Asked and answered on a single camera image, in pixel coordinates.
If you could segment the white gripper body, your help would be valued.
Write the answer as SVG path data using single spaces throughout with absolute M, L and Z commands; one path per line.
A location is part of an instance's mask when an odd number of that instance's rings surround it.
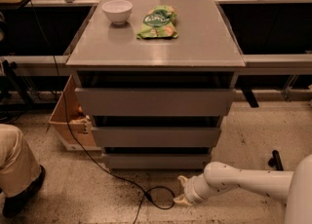
M 188 178 L 184 184 L 184 195 L 191 204 L 200 204 L 211 197 L 215 188 L 206 181 L 204 174 Z

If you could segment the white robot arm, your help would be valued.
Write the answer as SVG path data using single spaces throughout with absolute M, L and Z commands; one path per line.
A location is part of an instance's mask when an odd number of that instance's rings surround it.
M 221 162 L 207 164 L 203 172 L 177 178 L 183 193 L 174 198 L 180 205 L 195 205 L 209 197 L 242 188 L 286 205 L 284 224 L 312 224 L 312 155 L 295 171 L 234 168 Z

